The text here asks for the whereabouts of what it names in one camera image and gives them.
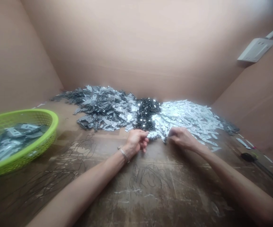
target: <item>electrical outlet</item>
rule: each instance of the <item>electrical outlet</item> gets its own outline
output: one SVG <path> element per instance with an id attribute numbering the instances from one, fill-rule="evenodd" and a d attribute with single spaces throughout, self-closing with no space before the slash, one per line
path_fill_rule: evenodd
<path id="1" fill-rule="evenodd" d="M 258 62 L 271 46 L 273 46 L 273 40 L 263 38 L 253 39 L 237 60 Z"/>

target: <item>plastic basket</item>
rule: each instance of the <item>plastic basket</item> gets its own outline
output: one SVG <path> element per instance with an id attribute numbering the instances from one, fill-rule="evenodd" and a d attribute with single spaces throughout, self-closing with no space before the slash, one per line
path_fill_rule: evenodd
<path id="1" fill-rule="evenodd" d="M 17 123 L 29 123 L 50 126 L 47 132 L 29 146 L 0 162 L 0 175 L 19 169 L 41 155 L 54 142 L 58 116 L 49 110 L 28 109 L 0 114 L 0 134 L 5 128 Z"/>

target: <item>wooden table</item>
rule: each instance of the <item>wooden table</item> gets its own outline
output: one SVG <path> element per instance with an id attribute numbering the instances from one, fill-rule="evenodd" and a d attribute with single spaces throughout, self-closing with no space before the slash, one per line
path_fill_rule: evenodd
<path id="1" fill-rule="evenodd" d="M 59 116 L 55 143 L 25 168 L 0 176 L 0 226 L 25 226 L 59 191 L 116 152 L 126 141 L 114 132 L 81 130 L 76 106 L 48 102 Z M 239 155 L 247 150 L 219 130 L 215 153 L 273 196 L 273 181 Z M 155 140 L 108 184 L 76 226 L 253 226 L 228 197 L 211 167 L 196 154 Z"/>

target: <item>silver bangle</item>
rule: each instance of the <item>silver bangle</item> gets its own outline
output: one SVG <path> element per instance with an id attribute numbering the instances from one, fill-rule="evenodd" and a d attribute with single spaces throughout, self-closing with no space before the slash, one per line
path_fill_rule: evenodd
<path id="1" fill-rule="evenodd" d="M 127 160 L 127 163 L 129 163 L 130 160 L 127 158 L 125 152 L 121 149 L 121 147 L 118 147 L 117 149 L 120 150 L 120 151 L 123 153 L 123 155 L 125 156 L 125 158 L 126 158 L 126 160 Z"/>

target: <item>black metal part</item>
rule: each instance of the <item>black metal part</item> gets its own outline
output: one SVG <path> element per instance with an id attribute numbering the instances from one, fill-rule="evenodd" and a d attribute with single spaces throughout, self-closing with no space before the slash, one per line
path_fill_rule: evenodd
<path id="1" fill-rule="evenodd" d="M 144 131 L 154 131 L 155 125 L 152 116 L 161 111 L 161 103 L 152 98 L 142 98 L 137 100 L 139 110 L 137 112 L 137 125 Z"/>

